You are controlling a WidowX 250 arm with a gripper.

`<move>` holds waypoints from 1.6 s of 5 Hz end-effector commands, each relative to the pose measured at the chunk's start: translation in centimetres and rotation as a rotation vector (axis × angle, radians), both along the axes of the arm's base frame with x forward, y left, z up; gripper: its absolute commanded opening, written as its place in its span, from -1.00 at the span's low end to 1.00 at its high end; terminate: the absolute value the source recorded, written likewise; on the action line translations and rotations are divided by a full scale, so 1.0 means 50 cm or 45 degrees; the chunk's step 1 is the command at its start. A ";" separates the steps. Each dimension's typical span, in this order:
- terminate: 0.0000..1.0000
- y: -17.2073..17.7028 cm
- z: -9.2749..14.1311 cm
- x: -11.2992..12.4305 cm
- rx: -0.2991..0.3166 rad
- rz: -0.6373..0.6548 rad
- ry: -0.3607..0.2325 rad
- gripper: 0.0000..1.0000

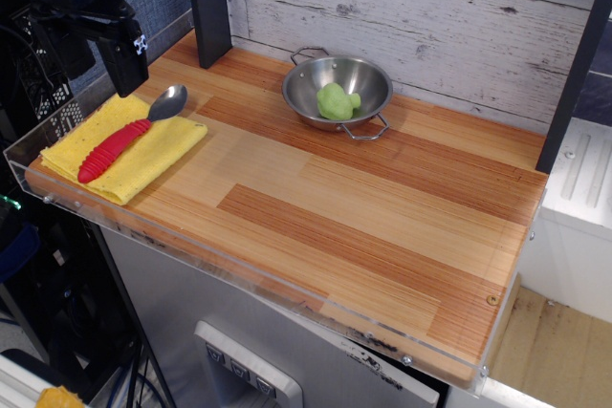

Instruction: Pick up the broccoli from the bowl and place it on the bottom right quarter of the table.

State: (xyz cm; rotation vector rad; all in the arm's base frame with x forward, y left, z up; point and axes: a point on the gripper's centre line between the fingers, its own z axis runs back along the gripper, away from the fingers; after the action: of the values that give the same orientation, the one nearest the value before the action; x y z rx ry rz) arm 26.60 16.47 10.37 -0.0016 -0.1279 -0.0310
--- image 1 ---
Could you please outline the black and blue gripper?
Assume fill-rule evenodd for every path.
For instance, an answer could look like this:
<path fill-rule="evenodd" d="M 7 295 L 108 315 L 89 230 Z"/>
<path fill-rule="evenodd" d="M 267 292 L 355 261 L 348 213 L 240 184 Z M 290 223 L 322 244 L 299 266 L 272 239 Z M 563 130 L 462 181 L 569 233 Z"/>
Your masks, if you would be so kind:
<path fill-rule="evenodd" d="M 120 97 L 131 95 L 148 79 L 147 39 L 125 0 L 33 1 L 34 16 L 54 22 L 43 31 L 68 79 L 84 75 L 96 64 L 86 39 L 97 42 Z"/>

